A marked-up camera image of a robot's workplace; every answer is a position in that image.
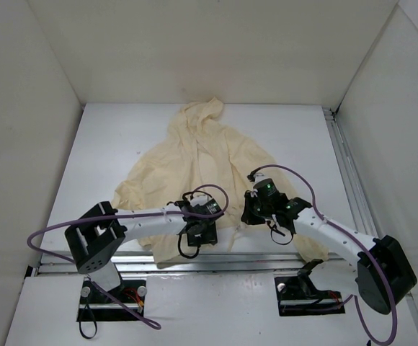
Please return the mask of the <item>cream yellow hooded jacket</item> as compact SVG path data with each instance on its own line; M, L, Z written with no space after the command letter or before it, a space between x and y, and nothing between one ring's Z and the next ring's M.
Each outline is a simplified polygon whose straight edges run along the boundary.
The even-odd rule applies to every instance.
M229 202L217 222L220 235L229 238L228 247L243 235L270 237L265 225L241 222L244 193L251 184L246 178L253 169L275 163L255 140L223 125L219 117L224 104L217 98L191 102L170 120L166 138L135 163L115 189L112 205L122 210L158 208L185 192L204 184L223 188L215 192L219 203Z

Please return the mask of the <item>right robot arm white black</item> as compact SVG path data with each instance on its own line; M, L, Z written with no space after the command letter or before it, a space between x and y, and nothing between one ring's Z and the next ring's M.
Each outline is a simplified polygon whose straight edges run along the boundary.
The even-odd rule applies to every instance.
M244 194L245 206L241 221L255 226L266 224L270 231L291 236L307 236L356 266L357 290L369 307L381 314L391 312L391 304L383 280L371 262L372 256L385 275L398 303L416 284L417 277L400 243L391 236L382 239L358 232L339 230L318 217L312 204L289 199L277 190L274 182L262 174L249 176L253 190Z

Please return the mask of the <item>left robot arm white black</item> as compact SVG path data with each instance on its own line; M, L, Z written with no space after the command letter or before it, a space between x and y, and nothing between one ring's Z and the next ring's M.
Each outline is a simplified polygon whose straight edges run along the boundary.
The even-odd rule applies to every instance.
M192 247L213 241L215 221L223 215L215 199L201 195L163 208L120 212L107 202L97 203L79 222L64 232L77 272L97 283L97 295L108 303L119 299L123 288L112 257L124 243L152 236L184 235Z

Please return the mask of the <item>aluminium side rail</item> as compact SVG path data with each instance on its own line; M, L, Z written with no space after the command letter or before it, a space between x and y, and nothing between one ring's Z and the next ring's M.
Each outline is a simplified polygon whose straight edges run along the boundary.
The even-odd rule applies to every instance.
M379 230L374 222L350 147L339 124L339 119L336 119L336 112L328 107L322 107L322 110L357 230L362 229L367 234L381 238L385 232Z

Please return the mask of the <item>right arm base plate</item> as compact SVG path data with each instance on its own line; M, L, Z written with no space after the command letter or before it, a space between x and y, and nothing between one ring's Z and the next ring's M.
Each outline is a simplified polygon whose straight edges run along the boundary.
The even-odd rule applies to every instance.
M280 317L326 316L344 314L344 299L339 291L319 290L308 275L321 259L306 263L296 274L274 274L277 310Z

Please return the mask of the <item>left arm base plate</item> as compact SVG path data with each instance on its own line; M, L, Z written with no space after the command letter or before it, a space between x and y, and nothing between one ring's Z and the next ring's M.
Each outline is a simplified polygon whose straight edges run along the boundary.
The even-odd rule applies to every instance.
M146 287L143 279L124 279L123 285L114 289L110 294L125 304L140 316L145 310L145 297L140 297L137 290ZM138 319L128 313L122 306L100 293L93 284L84 280L79 296L79 309L77 322L91 322L93 320L113 321L137 321Z

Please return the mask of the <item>aluminium front rail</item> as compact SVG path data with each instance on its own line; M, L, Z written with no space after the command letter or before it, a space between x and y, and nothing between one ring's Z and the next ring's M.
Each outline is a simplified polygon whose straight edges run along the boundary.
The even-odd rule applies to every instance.
M148 254L115 256L112 262L123 275L186 275L217 272L296 272L305 265L297 254L201 254L156 264Z

